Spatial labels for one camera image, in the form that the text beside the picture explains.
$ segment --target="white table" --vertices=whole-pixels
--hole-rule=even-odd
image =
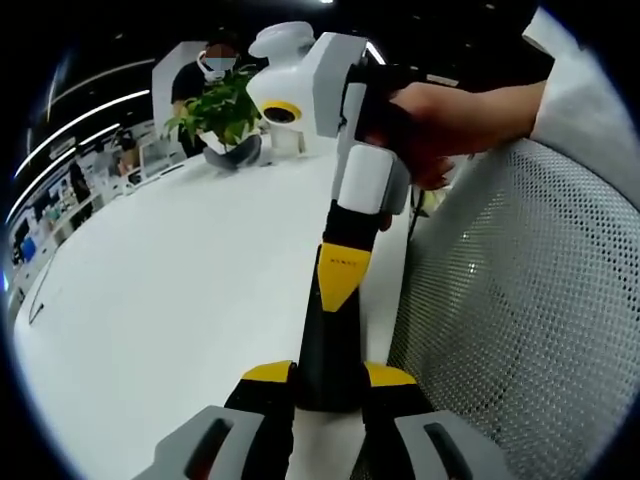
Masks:
[[[334,166],[324,156],[229,176],[194,157],[60,247],[44,309],[29,326],[32,288],[14,339],[35,405],[82,477],[131,478],[245,371],[297,359]],[[391,343],[407,210],[378,235],[362,287],[374,361]],[[297,412],[294,434],[287,478],[346,479],[364,429],[359,415]]]

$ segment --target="potted plant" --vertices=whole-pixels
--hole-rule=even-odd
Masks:
[[[260,113],[246,88],[254,74],[254,66],[227,72],[208,85],[200,97],[188,99],[180,115],[167,121],[168,130],[184,128],[192,142],[200,136],[215,154],[235,165],[259,154],[260,137],[251,134]]]

